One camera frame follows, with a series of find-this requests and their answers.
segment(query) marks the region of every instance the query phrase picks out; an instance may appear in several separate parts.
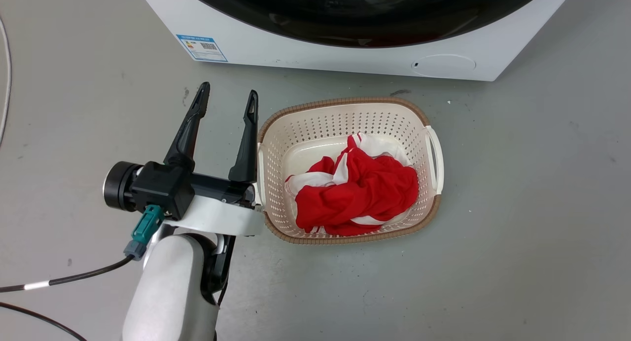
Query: basket rim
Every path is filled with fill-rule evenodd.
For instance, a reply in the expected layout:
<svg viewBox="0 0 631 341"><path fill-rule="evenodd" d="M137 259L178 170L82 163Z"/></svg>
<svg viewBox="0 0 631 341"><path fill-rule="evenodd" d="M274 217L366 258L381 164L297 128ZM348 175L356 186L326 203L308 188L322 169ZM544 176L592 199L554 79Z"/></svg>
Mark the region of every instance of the basket rim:
<svg viewBox="0 0 631 341"><path fill-rule="evenodd" d="M262 143L265 137L266 132L270 129L271 125L274 124L277 119L280 117L286 116L287 114L293 114L296 112L301 112L303 110L322 108L322 107L333 107L336 105L347 105L347 104L363 104L363 103L389 103L389 104L397 104L402 105L403 107L408 108L414 114L419 117L420 121L424 126L429 126L430 121L428 117L423 113L423 111L418 108L414 103L400 99L397 97L349 97L343 99L331 99L325 101L315 101L304 103L301 105L294 105L292 107L288 107L282 110L279 110L275 114L265 121L265 123L261 126L259 130L259 135L257 138L258 143ZM440 206L441 195L435 195L433 197L432 207L430 208L427 215L414 224L413 226L406 227L404 229L399 229L397 231L390 231L388 233L377 233L377 234L369 234L369 235L358 235L358 236L348 236L348 237L340 237L340 238L295 238L293 236L289 236L286 233L280 231L270 219L270 216L266 211L263 211L265 215L265 225L270 229L270 231L285 240L286 242L290 242L292 244L305 244L305 245L336 245L336 244L354 244L357 242L368 242L368 241L377 241L391 238L398 238L399 236L404 236L412 233L416 233L420 229L423 229L427 226L435 217L438 208Z"/></svg>

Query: black round door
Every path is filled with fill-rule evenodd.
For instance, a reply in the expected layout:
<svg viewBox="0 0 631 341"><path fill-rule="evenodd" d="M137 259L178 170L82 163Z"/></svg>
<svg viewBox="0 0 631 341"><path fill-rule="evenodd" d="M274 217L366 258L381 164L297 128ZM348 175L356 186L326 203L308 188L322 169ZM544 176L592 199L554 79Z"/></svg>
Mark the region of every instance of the black round door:
<svg viewBox="0 0 631 341"><path fill-rule="evenodd" d="M201 1L246 24L307 42L397 47L473 31L531 0Z"/></svg>

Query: clothing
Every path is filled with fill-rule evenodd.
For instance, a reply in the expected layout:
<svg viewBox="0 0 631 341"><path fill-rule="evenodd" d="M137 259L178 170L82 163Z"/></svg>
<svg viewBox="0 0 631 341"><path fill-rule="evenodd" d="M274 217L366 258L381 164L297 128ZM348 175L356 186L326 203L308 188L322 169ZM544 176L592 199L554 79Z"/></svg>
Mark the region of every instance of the clothing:
<svg viewBox="0 0 631 341"><path fill-rule="evenodd" d="M401 218L416 202L419 180L403 147L358 133L335 162L323 157L305 174L288 177L285 189L295 197L298 227L353 236Z"/></svg>

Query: plastic basket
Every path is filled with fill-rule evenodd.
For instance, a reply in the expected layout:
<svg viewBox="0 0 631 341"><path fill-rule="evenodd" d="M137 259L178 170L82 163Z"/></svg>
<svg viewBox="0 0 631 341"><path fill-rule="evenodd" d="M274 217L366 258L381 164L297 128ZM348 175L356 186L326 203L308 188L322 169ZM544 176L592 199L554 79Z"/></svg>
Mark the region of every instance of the plastic basket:
<svg viewBox="0 0 631 341"><path fill-rule="evenodd" d="M419 197L408 214L376 232L353 237L306 233L296 226L296 206L284 190L291 174L306 172L322 156L335 159L357 132L396 140L419 174ZM414 233L432 220L444 181L442 152L428 118L414 104L394 97L335 99L297 105L275 113L259 131L257 188L266 225L295 244L350 244Z"/></svg>

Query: qr code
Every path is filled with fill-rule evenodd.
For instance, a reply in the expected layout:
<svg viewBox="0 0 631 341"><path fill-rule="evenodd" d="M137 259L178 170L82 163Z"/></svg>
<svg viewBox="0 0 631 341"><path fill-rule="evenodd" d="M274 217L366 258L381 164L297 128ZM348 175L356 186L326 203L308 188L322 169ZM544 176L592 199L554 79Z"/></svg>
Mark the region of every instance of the qr code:
<svg viewBox="0 0 631 341"><path fill-rule="evenodd" d="M217 47L216 47L216 46L214 46L214 44L213 44L213 43L202 43L202 42L199 42L199 44L201 44L201 46L202 46L204 49L217 50Z"/></svg>

